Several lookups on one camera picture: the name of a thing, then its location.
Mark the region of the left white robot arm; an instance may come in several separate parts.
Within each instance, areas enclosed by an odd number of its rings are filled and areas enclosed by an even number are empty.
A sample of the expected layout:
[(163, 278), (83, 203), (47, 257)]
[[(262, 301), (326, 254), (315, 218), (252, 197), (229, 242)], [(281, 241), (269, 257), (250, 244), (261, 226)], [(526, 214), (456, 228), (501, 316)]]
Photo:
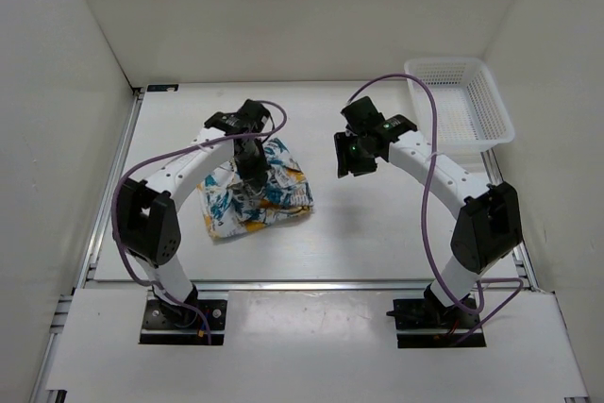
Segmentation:
[(246, 188), (258, 193), (268, 180), (269, 164), (261, 140), (271, 117), (268, 102), (246, 100), (234, 112), (216, 112), (192, 143), (158, 157), (158, 171), (141, 180), (126, 171), (111, 200), (112, 237), (123, 261), (134, 258), (176, 327), (188, 327), (198, 314), (197, 290), (176, 256), (181, 242), (178, 212), (197, 185), (217, 167), (234, 161)]

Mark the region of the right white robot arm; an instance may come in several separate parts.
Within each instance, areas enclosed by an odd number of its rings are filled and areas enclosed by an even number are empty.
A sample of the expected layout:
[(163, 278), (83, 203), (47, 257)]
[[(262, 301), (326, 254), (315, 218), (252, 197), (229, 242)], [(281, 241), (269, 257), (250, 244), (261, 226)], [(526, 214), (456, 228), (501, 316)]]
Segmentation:
[(456, 221), (452, 257), (425, 292), (425, 318), (445, 327), (475, 283), (523, 241), (517, 191), (507, 182), (493, 185), (473, 176), (435, 154), (432, 142), (411, 120), (401, 114), (385, 118), (367, 96), (341, 114), (346, 129), (334, 136), (340, 177), (373, 173), (383, 159), (423, 184), (422, 197), (434, 195)]

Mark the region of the colourful printed shorts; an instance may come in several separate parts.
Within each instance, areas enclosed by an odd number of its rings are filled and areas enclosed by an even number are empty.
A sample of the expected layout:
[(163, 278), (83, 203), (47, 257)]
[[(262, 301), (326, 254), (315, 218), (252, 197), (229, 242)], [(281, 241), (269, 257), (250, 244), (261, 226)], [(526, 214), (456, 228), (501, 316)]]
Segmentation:
[(254, 191), (236, 170), (223, 163), (197, 185), (203, 219), (210, 238), (217, 242), (253, 233), (311, 213), (310, 184), (297, 160), (275, 137), (263, 145), (269, 164), (263, 188)]

